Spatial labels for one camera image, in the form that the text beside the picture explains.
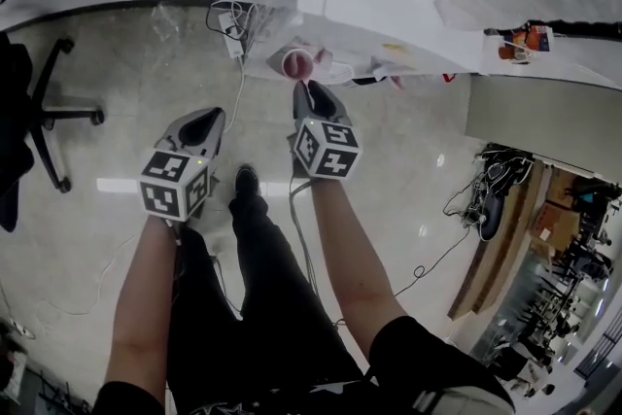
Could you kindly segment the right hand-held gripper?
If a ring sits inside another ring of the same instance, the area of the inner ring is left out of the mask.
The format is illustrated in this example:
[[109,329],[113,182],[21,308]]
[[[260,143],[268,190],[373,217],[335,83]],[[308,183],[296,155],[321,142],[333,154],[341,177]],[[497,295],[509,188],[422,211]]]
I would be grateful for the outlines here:
[[341,100],[316,81],[298,81],[293,91],[294,156],[311,178],[347,180],[363,152]]

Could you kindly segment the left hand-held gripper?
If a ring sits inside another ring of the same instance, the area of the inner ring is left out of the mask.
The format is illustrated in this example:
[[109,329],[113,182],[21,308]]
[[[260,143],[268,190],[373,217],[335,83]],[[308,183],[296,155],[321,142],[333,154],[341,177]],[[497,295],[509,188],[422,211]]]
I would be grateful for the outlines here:
[[191,112],[173,121],[155,148],[145,151],[137,185],[147,214],[182,223],[203,204],[211,194],[212,163],[225,124],[221,107]]

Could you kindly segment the red paper cup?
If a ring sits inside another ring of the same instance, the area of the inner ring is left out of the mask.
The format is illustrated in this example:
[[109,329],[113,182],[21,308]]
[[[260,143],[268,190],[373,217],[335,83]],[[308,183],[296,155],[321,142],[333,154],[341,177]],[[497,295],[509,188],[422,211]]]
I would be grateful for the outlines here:
[[306,81],[311,77],[313,69],[313,57],[304,49],[291,49],[283,56],[283,74],[291,80]]

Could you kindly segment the person's left forearm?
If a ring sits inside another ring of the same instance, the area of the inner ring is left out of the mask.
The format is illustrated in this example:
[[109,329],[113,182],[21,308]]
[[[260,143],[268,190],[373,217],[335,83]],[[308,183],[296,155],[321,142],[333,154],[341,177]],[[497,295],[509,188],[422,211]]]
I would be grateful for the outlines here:
[[118,299],[105,380],[165,402],[177,245],[165,221],[148,217]]

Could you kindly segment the person's right forearm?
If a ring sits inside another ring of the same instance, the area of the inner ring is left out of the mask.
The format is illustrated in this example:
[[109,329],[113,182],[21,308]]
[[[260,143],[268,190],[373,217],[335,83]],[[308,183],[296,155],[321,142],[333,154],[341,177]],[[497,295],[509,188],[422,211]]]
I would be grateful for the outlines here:
[[328,277],[345,325],[368,357],[376,335],[406,314],[342,184],[311,185]]

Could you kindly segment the person's black shoe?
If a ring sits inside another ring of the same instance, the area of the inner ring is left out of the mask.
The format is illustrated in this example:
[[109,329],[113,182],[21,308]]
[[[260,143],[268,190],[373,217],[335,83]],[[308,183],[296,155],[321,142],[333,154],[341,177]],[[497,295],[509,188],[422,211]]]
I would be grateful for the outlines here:
[[236,199],[246,199],[259,195],[259,177],[251,164],[242,164],[234,180]]

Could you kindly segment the white power strip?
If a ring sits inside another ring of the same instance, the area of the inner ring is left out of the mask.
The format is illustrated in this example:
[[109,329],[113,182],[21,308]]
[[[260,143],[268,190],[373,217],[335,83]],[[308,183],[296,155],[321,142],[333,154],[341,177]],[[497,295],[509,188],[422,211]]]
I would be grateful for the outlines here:
[[242,44],[243,32],[231,12],[223,12],[218,16],[220,30],[224,33],[225,45],[229,56],[241,59],[244,55]]

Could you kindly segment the black office chair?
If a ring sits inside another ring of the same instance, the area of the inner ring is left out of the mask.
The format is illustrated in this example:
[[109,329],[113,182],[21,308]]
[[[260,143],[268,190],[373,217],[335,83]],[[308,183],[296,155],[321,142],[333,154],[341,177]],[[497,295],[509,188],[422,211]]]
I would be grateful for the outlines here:
[[104,111],[95,107],[84,110],[47,110],[46,96],[52,71],[61,53],[75,47],[70,38],[55,41],[33,91],[33,64],[27,47],[9,40],[0,31],[0,228],[13,232],[18,218],[18,191],[21,177],[34,165],[34,155],[26,138],[31,137],[52,185],[62,193],[72,189],[69,178],[61,178],[53,165],[44,132],[57,121],[88,119],[93,125],[105,121]]

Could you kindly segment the person's legs in black trousers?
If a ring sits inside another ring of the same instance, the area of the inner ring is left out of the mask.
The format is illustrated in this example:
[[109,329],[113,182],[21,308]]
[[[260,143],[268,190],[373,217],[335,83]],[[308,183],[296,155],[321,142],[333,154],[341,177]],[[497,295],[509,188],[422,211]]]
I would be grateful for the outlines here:
[[182,230],[167,359],[178,412],[277,388],[362,378],[264,199],[257,191],[238,193],[229,211],[245,286],[239,317],[203,237]]

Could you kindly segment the black game controller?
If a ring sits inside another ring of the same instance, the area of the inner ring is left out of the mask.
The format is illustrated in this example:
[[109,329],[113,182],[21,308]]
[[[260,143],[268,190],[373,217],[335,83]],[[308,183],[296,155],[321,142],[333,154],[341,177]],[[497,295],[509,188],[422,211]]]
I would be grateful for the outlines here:
[[492,240],[501,225],[504,200],[507,196],[506,177],[507,168],[503,162],[498,161],[487,169],[480,183],[482,201],[478,233],[483,242]]

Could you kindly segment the grey metal locker cabinet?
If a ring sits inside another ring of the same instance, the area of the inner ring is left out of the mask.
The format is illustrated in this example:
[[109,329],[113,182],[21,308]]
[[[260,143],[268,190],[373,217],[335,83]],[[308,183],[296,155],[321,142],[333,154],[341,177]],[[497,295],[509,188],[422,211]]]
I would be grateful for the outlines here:
[[550,79],[473,76],[466,135],[622,185],[622,90]]

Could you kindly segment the orange snack bag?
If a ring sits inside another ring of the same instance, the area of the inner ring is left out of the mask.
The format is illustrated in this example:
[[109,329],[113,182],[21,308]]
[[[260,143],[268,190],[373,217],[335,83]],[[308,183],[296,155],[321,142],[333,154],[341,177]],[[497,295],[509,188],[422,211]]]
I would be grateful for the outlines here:
[[498,47],[500,60],[528,65],[541,55],[549,55],[554,45],[554,34],[549,26],[527,23],[520,28],[499,32],[501,44]]

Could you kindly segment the wooden platform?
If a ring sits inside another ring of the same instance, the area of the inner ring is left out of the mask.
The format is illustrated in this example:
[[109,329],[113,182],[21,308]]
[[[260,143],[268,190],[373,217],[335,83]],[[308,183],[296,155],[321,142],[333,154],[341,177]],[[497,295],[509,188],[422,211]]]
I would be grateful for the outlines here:
[[480,242],[466,277],[447,316],[452,321],[470,312],[480,314],[501,297],[511,281],[510,270],[519,259],[519,250],[536,207],[544,165],[536,160],[527,180],[509,190],[504,202],[501,223],[495,236]]

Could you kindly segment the person's black star-print shirt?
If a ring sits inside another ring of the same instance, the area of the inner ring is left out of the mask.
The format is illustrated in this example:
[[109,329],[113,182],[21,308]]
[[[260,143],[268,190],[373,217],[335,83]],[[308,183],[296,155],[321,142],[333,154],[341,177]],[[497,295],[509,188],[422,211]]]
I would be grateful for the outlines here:
[[169,359],[178,415],[515,415],[493,374],[408,316],[372,340],[368,372],[334,329],[281,355],[261,343],[197,362]]

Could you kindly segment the large brown cardboard box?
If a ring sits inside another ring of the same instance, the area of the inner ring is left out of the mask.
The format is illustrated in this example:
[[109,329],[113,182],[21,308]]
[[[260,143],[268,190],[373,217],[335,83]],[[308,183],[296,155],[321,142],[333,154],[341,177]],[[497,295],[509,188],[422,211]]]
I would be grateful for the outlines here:
[[580,215],[551,202],[544,202],[531,226],[536,239],[555,247],[566,248],[579,234]]

